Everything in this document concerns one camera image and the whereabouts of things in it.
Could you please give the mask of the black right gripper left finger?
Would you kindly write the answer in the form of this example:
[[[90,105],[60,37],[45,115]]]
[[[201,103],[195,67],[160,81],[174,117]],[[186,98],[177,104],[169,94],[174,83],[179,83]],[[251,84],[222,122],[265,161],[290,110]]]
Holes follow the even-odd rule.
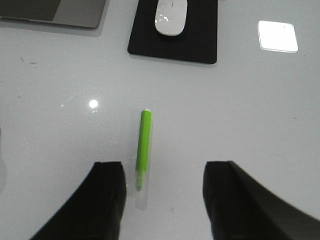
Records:
[[[120,162],[95,162],[90,172],[34,240],[117,240],[127,197]]]

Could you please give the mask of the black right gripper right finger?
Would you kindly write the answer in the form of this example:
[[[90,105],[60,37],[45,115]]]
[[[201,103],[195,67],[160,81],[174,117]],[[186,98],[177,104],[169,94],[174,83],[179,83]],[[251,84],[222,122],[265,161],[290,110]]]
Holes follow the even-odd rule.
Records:
[[[202,194],[215,240],[318,240],[320,221],[285,202],[233,161],[207,162]]]

